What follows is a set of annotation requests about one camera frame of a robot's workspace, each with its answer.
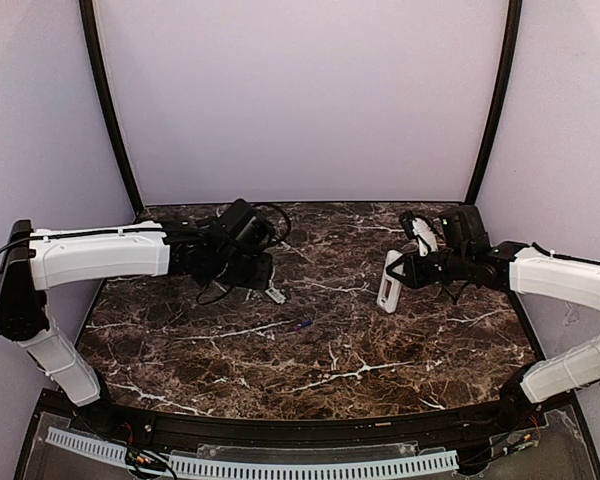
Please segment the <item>white remote control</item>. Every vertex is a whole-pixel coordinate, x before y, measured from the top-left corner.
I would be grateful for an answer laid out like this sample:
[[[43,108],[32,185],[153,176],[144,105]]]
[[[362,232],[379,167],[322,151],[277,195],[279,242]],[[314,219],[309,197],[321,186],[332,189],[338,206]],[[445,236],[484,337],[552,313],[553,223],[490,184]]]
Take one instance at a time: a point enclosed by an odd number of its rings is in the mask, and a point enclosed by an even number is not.
[[[384,267],[382,271],[379,290],[376,297],[376,303],[386,313],[391,314],[396,311],[402,284],[396,280],[391,279],[384,272]]]

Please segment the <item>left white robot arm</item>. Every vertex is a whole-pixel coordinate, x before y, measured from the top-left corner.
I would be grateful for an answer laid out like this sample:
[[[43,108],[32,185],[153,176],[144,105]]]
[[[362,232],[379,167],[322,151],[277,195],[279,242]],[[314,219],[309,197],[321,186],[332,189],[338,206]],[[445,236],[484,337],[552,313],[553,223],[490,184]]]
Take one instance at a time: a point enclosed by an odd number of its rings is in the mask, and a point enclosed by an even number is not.
[[[213,283],[227,293],[265,291],[274,272],[269,251],[292,230],[283,209],[274,209],[283,221],[276,226],[268,207],[237,199],[199,220],[78,230],[35,229],[19,220],[0,248],[0,337],[23,348],[74,406],[102,404],[105,382],[48,315],[47,291],[134,276],[189,276],[203,291]]]

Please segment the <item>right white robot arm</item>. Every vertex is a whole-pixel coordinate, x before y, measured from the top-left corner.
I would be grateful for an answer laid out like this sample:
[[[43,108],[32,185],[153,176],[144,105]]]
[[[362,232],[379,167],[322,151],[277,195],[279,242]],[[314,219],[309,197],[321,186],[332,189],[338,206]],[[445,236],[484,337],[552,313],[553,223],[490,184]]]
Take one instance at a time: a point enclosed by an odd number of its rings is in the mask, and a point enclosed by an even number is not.
[[[397,307],[402,288],[439,284],[447,288],[485,287],[504,293],[535,294],[600,312],[600,261],[546,250],[537,243],[490,243],[474,205],[443,211],[441,225],[412,211],[399,222],[417,249],[387,253],[377,304],[387,313]],[[558,394],[600,382],[600,334],[551,359],[519,369],[500,389],[504,420],[526,417]]]

